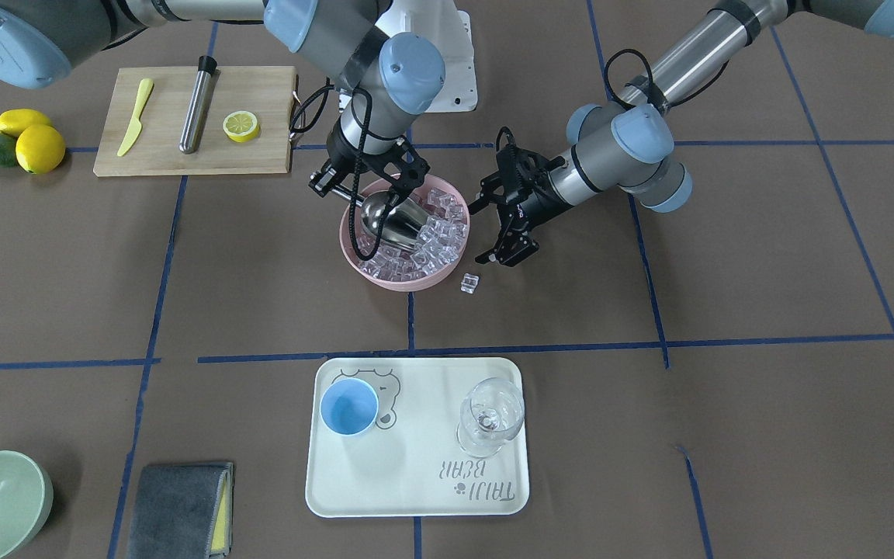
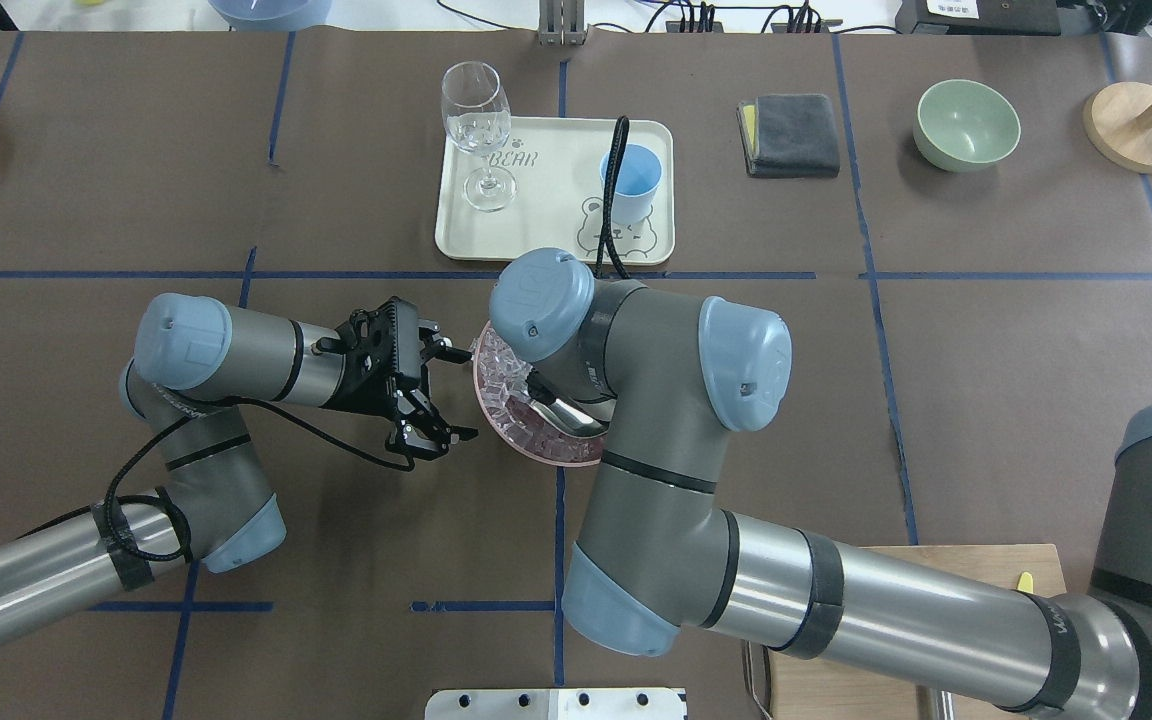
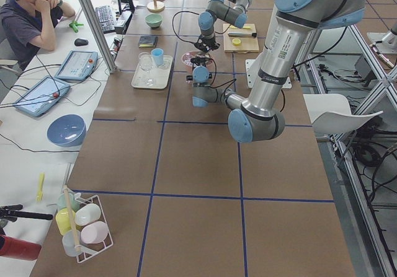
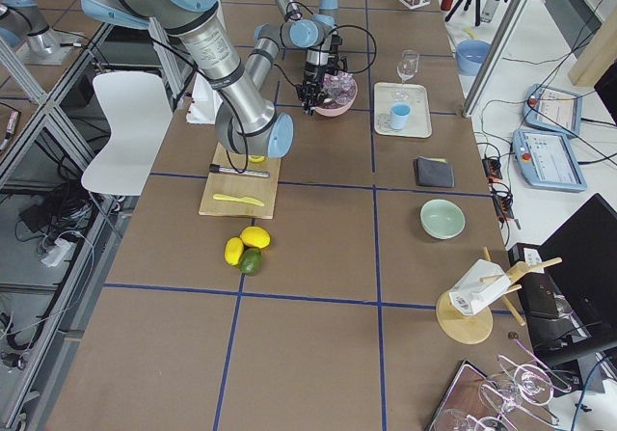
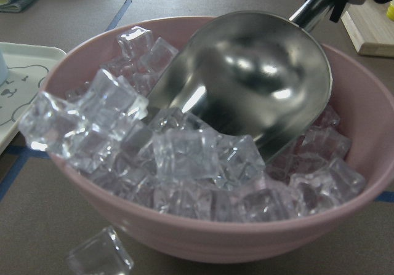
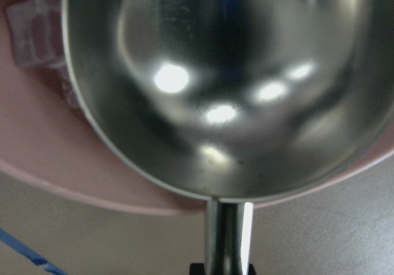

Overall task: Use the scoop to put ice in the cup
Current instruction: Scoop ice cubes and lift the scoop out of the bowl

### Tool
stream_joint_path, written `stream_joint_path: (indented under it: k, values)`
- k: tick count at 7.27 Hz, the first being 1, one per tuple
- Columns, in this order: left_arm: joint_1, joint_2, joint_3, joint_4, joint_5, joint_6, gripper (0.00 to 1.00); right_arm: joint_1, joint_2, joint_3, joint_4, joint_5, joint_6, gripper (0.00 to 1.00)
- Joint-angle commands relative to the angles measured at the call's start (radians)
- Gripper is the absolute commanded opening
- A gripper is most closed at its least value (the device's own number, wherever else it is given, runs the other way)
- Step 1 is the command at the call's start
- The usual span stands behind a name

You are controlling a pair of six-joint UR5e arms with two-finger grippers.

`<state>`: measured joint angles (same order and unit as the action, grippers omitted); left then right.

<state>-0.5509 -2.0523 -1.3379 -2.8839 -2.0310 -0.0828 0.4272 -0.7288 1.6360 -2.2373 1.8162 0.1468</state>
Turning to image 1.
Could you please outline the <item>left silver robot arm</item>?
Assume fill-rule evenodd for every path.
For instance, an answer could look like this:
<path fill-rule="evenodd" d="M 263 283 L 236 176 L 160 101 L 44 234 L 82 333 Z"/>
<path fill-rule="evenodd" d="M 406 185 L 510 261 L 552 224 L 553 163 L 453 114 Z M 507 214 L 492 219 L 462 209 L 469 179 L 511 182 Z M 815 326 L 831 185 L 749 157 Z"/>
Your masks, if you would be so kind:
<path fill-rule="evenodd" d="M 681 208 L 691 173 L 673 156 L 666 116 L 720 77 L 732 57 L 767 28 L 809 13 L 894 38 L 894 1 L 718 1 L 656 63 L 622 86 L 608 85 L 607 105 L 576 109 L 567 123 L 568 148 L 546 157 L 520 148 L 507 127 L 497 135 L 497 170 L 481 181 L 469 212 L 494 206 L 497 240 L 479 264 L 516 266 L 539 250 L 532 231 L 610 189 L 621 189 L 653 212 Z"/>

